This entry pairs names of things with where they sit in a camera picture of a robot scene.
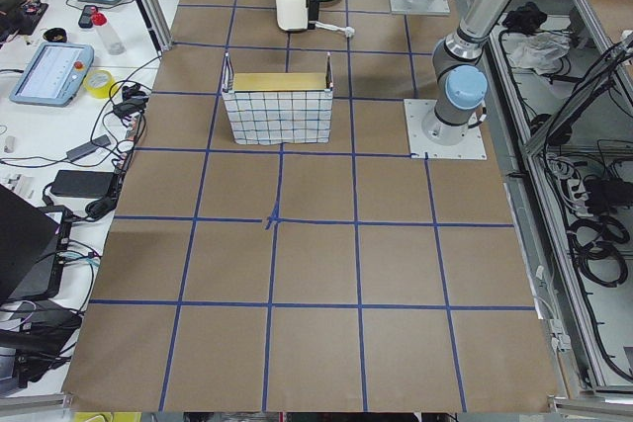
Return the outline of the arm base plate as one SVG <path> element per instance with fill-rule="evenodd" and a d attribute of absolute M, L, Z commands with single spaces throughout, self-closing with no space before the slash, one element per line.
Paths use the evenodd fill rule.
<path fill-rule="evenodd" d="M 486 160 L 476 113 L 461 126 L 449 126 L 435 116 L 435 100 L 405 99 L 409 155 L 414 159 Z"/>
<path fill-rule="evenodd" d="M 448 0 L 390 0 L 391 12 L 399 15 L 448 16 Z"/>

